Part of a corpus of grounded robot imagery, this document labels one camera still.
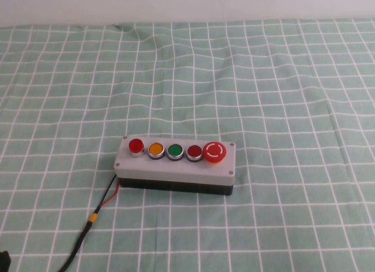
black enclosure base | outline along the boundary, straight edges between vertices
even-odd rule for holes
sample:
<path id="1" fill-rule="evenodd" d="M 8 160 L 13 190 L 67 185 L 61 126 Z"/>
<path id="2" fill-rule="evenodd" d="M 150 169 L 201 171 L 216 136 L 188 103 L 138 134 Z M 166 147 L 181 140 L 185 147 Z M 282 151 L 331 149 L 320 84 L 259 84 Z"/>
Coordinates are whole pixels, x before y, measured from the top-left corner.
<path id="1" fill-rule="evenodd" d="M 164 191 L 193 192 L 203 194 L 216 194 L 230 196 L 233 185 L 209 185 L 187 182 L 157 181 L 147 179 L 119 178 L 121 187 L 142 188 Z"/>

electrical cable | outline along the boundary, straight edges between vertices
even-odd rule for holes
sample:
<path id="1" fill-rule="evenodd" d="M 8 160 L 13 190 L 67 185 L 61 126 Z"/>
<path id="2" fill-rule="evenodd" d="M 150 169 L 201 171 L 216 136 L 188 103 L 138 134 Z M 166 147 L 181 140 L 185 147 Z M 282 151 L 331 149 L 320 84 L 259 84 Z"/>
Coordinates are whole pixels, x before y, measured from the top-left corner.
<path id="1" fill-rule="evenodd" d="M 107 202 L 109 202 L 117 193 L 118 193 L 118 188 L 120 186 L 120 182 L 118 181 L 117 182 L 117 186 L 116 186 L 116 190 L 114 192 L 114 194 L 109 197 L 106 201 L 104 201 L 105 199 L 105 196 L 107 195 L 108 191 L 110 190 L 110 187 L 112 185 L 112 183 L 114 182 L 115 178 L 116 178 L 116 174 L 113 176 L 110 184 L 108 185 L 107 187 L 107 190 L 105 190 L 104 194 L 103 194 L 103 197 L 101 198 L 100 200 L 100 203 L 99 205 L 97 206 L 97 208 L 95 209 L 95 211 L 91 214 L 91 216 L 89 217 L 89 219 L 87 220 L 86 222 L 86 225 L 84 227 L 84 229 L 82 230 L 81 234 L 79 235 L 77 241 L 76 241 L 76 244 L 74 245 L 68 259 L 65 261 L 65 263 L 62 265 L 62 267 L 60 268 L 59 272 L 65 272 L 69 265 L 71 265 L 72 261 L 74 260 L 77 252 L 79 251 L 81 245 L 82 245 L 82 242 L 83 242 L 83 239 L 85 238 L 86 234 L 88 233 L 88 231 L 90 231 L 93 223 L 95 222 L 97 216 L 98 216 L 98 212 L 99 210 L 101 209 L 102 206 L 104 206 Z"/>

fabric surface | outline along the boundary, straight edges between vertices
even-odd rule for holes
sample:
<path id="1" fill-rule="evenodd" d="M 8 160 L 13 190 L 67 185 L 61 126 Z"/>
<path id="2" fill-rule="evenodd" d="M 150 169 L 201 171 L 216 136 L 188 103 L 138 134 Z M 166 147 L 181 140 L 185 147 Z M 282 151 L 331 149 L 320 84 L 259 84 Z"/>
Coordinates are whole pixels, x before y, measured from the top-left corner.
<path id="1" fill-rule="evenodd" d="M 375 271 L 375 24 L 0 29 L 0 250 L 57 271 L 124 134 L 233 141 L 231 196 L 120 189 L 69 271 Z"/>

black cable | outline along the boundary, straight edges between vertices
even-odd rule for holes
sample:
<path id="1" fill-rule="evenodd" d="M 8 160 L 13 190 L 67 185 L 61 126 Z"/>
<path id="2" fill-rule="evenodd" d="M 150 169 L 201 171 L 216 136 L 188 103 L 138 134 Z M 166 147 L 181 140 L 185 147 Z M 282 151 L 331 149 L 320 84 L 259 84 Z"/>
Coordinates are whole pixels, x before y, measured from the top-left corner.
<path id="1" fill-rule="evenodd" d="M 59 272 L 65 272 L 68 269 L 69 265 L 72 263 L 73 259 L 75 258 L 77 252 L 79 251 L 79 249 L 80 249 L 80 247 L 82 245 L 83 239 L 85 238 L 85 236 L 88 233 L 88 231 L 90 231 L 93 223 L 95 222 L 97 214 L 98 214 L 99 210 L 101 209 L 101 204 L 104 202 L 105 196 L 107 195 L 108 191 L 110 190 L 110 187 L 111 187 L 111 185 L 114 182 L 114 180 L 115 180 L 116 177 L 117 176 L 115 174 L 113 176 L 110 184 L 108 185 L 107 190 L 105 190 L 105 192 L 103 194 L 103 197 L 100 200 L 99 205 L 97 206 L 97 208 L 95 209 L 94 213 L 90 216 L 90 218 L 86 222 L 86 225 L 85 225 L 84 229 L 82 230 L 81 234 L 79 235 L 79 237 L 78 237 L 78 239 L 76 241 L 76 244 L 73 247 L 73 250 L 71 251 L 68 259 L 65 261 L 65 263 L 60 268 Z"/>

red mushroom button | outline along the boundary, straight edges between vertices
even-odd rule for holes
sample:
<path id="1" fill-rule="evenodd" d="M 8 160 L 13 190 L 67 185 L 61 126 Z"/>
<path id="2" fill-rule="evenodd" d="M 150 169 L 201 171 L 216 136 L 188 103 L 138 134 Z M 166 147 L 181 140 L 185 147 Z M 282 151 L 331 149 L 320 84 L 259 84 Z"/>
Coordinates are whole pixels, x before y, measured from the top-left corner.
<path id="1" fill-rule="evenodd" d="M 227 154 L 225 146 L 220 142 L 209 142 L 203 147 L 204 158 L 213 164 L 221 162 Z"/>

